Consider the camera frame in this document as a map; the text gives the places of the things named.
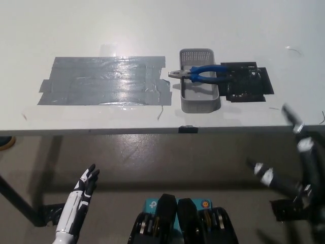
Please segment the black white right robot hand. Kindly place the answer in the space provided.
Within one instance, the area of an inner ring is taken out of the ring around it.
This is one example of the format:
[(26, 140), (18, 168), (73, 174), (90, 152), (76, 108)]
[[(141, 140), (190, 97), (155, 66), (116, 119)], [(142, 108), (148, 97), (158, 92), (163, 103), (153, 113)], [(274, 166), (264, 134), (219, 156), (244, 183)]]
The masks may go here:
[(308, 131), (288, 105), (283, 105), (281, 111), (292, 125), (302, 166), (302, 180), (285, 178), (274, 168), (250, 158), (246, 163), (263, 185), (287, 197), (271, 202), (277, 221), (323, 222), (324, 162), (320, 158), (316, 143), (324, 146), (324, 137), (317, 132)]

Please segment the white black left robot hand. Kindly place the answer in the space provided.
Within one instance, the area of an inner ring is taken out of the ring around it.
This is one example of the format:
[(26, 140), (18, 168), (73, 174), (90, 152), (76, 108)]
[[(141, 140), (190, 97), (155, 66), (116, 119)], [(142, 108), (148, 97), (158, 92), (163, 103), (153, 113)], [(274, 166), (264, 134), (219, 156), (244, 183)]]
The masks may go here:
[(58, 221), (53, 244), (77, 243), (93, 193), (97, 186), (100, 170), (92, 164), (78, 179), (70, 192)]

